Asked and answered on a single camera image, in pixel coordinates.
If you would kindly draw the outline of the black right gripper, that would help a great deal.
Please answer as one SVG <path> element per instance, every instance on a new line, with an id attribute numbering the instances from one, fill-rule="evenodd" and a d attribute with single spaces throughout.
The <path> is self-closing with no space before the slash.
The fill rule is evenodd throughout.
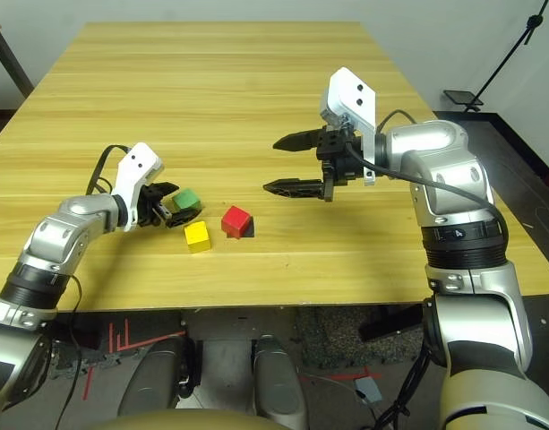
<path id="1" fill-rule="evenodd" d="M 273 148 L 279 151 L 309 151 L 316 147 L 322 164 L 322 179 L 281 178 L 262 186 L 264 191 L 287 198 L 333 200 L 334 184 L 362 177 L 362 165 L 346 149 L 347 136 L 338 130 L 320 129 L 288 134 Z"/>

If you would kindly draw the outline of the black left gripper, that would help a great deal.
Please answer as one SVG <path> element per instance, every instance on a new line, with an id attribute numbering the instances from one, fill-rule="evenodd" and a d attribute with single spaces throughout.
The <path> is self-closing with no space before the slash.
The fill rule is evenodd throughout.
<path id="1" fill-rule="evenodd" d="M 167 228 L 176 228 L 196 219 L 201 211 L 196 208 L 181 209 L 171 212 L 166 206 L 161 206 L 159 216 L 156 208 L 163 199 L 163 195 L 169 195 L 179 190 L 179 186 L 170 182 L 160 182 L 152 185 L 144 185 L 139 195 L 139 226 L 158 226 L 161 217 Z"/>

